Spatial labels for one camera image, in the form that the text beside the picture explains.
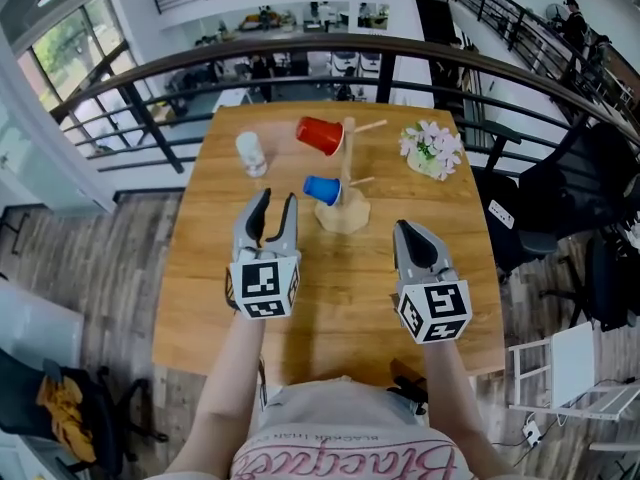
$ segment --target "blue cup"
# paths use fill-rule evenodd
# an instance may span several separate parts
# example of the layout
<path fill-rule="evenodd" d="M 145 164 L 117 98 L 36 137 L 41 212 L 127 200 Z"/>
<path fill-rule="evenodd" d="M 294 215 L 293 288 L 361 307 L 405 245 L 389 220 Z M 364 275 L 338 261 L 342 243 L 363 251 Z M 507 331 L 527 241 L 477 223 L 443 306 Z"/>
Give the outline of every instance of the blue cup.
<path fill-rule="evenodd" d="M 328 179 L 319 178 L 318 176 L 307 176 L 302 191 L 328 206 L 333 206 L 340 197 L 340 188 L 341 184 L 338 178 Z"/>

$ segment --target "window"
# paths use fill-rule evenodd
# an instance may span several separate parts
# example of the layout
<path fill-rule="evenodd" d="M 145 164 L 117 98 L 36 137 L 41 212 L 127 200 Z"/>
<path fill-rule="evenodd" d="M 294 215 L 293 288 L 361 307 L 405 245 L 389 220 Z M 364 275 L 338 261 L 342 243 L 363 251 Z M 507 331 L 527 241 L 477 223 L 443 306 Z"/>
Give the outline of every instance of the window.
<path fill-rule="evenodd" d="M 122 31 L 111 1 L 91 0 L 51 27 L 18 59 L 18 63 L 45 110 L 51 110 L 78 87 L 84 88 L 89 80 L 91 83 L 105 80 L 135 67 L 135 61 L 128 51 L 105 62 L 107 56 L 113 56 L 114 50 L 122 42 Z M 142 99 L 151 97 L 144 81 L 135 82 L 135 86 Z M 74 144 L 115 133 L 78 146 L 84 156 L 136 145 L 142 139 L 141 130 L 118 133 L 141 124 L 130 111 L 124 110 L 96 119 L 125 106 L 123 95 L 118 89 L 113 89 L 80 103 L 60 123 L 60 129 Z M 89 119 L 93 120 L 77 126 Z"/>

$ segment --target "gray wood plank floor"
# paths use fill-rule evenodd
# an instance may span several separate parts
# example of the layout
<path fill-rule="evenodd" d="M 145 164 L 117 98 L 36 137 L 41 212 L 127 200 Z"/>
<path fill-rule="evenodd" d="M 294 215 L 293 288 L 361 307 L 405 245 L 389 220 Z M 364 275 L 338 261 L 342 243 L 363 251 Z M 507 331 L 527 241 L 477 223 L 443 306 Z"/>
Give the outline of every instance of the gray wood plank floor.
<path fill-rule="evenodd" d="M 95 218 L 60 218 L 45 209 L 31 210 L 18 244 L 20 257 L 11 255 L 12 233 L 5 229 L 0 236 L 0 271 L 23 288 L 85 316 L 84 367 L 94 371 L 99 365 L 108 366 L 116 396 L 137 377 L 152 381 L 149 416 L 170 441 L 144 443 L 133 437 L 139 461 L 125 466 L 123 479 L 163 471 L 186 439 L 204 383 L 201 376 L 151 362 L 157 299 L 180 200 L 179 194 L 127 195 L 115 214 Z M 17 223 L 21 214 L 22 210 L 12 210 L 8 216 Z M 522 266 L 502 287 L 507 346 L 567 327 L 572 304 L 555 298 L 540 301 L 537 294 L 544 288 L 571 289 L 565 267 L 557 260 L 568 254 L 580 269 L 586 238 L 563 241 L 558 254 Z M 598 378 L 640 377 L 639 349 L 638 329 L 598 332 Z M 542 360 L 530 354 L 524 364 L 533 367 Z M 508 357 L 505 372 L 477 378 L 478 399 L 494 443 L 516 444 L 523 437 L 526 415 L 506 409 L 513 396 L 512 372 Z M 526 385 L 525 396 L 542 392 L 541 382 Z M 136 413 L 145 416 L 141 405 L 136 401 Z M 619 456 L 589 452 L 588 445 L 594 440 L 640 437 L 640 418 L 619 423 L 572 418 L 563 426 L 551 416 L 537 416 L 536 421 L 542 432 L 549 429 L 537 449 L 526 456 L 526 444 L 497 449 L 512 464 L 519 461 L 519 472 L 541 478 L 617 478 L 613 461 Z"/>

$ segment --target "yellow cloth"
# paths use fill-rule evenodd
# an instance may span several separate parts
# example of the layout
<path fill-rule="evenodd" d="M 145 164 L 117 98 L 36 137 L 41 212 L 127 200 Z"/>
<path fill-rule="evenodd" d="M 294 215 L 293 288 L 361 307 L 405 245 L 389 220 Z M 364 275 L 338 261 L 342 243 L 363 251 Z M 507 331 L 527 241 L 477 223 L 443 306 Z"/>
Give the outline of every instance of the yellow cloth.
<path fill-rule="evenodd" d="M 96 460 L 91 444 L 93 436 L 82 427 L 81 402 L 82 392 L 69 377 L 58 383 L 45 376 L 36 398 L 36 403 L 51 413 L 51 430 L 58 441 L 78 460 L 92 463 Z"/>

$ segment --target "tree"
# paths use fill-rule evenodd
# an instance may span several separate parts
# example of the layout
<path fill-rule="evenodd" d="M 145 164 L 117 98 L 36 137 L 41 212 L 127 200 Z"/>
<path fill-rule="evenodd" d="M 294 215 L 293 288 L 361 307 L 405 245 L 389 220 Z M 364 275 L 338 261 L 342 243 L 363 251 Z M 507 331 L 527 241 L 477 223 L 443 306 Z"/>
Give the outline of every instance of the tree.
<path fill-rule="evenodd" d="M 33 50 L 49 75 L 69 65 L 77 58 L 87 72 L 93 69 L 89 51 L 89 31 L 78 10 L 51 28 L 33 46 Z"/>

